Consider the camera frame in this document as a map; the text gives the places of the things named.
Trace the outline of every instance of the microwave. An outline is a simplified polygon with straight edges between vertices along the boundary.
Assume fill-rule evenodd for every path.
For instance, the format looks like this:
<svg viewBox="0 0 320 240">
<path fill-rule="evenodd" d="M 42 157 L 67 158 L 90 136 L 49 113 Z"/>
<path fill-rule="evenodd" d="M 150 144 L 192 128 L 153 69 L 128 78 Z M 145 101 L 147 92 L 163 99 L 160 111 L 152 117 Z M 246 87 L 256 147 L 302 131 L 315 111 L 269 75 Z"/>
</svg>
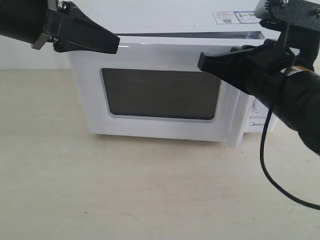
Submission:
<svg viewBox="0 0 320 240">
<path fill-rule="evenodd" d="M 86 14 L 121 41 L 115 55 L 68 53 L 90 132 L 230 147 L 245 132 L 262 132 L 266 108 L 197 67 L 201 52 L 264 43 L 268 32 L 255 18 L 257 3 L 92 1 Z"/>
</svg>

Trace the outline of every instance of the beige table surface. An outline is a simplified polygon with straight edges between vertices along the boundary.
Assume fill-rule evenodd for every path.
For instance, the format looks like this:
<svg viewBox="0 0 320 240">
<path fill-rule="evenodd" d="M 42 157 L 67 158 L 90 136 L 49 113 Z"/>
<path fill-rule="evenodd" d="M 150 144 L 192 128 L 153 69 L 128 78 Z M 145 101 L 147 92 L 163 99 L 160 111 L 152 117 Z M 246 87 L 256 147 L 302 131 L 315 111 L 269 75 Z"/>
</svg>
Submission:
<svg viewBox="0 0 320 240">
<path fill-rule="evenodd" d="M 0 71 L 0 240 L 320 239 L 259 144 L 93 135 L 70 71 Z M 266 162 L 320 204 L 320 159 L 283 124 Z"/>
</svg>

